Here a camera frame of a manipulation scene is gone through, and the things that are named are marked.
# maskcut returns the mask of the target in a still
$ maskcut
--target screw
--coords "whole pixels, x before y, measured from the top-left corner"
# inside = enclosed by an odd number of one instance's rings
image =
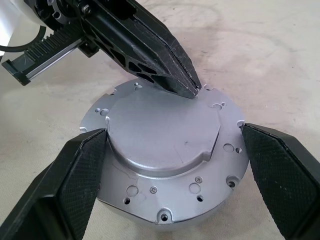
[[[155,194],[157,192],[157,188],[155,186],[150,187],[150,193]]]
[[[84,5],[82,8],[81,8],[82,12],[84,14],[89,14],[91,13],[91,9],[90,9],[90,6],[87,4],[87,5]]]
[[[198,184],[202,183],[202,178],[200,176],[197,176],[195,178],[195,182],[198,183]]]

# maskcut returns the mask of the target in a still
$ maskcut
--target silver cast metal part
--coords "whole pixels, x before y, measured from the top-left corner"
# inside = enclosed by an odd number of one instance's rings
[[[103,95],[82,132],[107,128],[98,199],[163,230],[197,224],[237,187],[249,163],[240,109],[204,86],[188,99],[141,79]]]

